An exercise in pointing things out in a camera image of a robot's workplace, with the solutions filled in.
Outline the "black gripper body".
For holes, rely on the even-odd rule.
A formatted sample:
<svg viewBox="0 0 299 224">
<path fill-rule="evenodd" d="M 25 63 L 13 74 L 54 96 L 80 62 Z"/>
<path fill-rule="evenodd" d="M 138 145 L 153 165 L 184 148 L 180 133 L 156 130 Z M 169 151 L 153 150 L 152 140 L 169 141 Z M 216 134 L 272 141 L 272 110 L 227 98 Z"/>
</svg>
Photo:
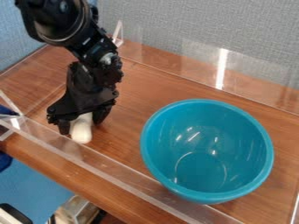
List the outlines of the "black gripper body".
<svg viewBox="0 0 299 224">
<path fill-rule="evenodd" d="M 78 62 L 68 66 L 66 89 L 62 97 L 46 108 L 48 123 L 74 120 L 92 113 L 100 105 L 114 105 L 117 98 L 118 63 L 85 67 Z"/>
</svg>

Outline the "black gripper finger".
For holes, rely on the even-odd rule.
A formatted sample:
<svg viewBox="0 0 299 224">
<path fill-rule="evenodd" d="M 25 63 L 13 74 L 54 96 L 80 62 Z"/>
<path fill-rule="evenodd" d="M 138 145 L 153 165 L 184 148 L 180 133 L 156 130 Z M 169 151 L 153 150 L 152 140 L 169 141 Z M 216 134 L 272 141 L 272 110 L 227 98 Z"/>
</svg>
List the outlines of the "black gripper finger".
<svg viewBox="0 0 299 224">
<path fill-rule="evenodd" d="M 68 135 L 70 133 L 70 120 L 60 119 L 58 120 L 58 131 L 62 135 Z"/>
<path fill-rule="evenodd" d="M 92 121 L 96 125 L 101 124 L 105 120 L 113 105 L 100 105 L 98 108 L 92 112 Z"/>
</svg>

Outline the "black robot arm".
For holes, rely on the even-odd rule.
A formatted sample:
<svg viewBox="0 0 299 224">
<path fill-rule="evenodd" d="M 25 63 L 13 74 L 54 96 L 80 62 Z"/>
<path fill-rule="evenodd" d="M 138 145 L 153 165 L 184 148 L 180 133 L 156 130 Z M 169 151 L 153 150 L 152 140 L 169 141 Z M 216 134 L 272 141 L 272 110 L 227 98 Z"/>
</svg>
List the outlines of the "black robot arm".
<svg viewBox="0 0 299 224">
<path fill-rule="evenodd" d="M 29 37 L 65 48 L 76 57 L 68 65 L 65 93 L 46 108 L 46 120 L 70 133 L 70 122 L 89 113 L 104 121 L 118 96 L 124 73 L 117 46 L 98 27 L 98 9 L 86 0 L 14 0 Z"/>
</svg>

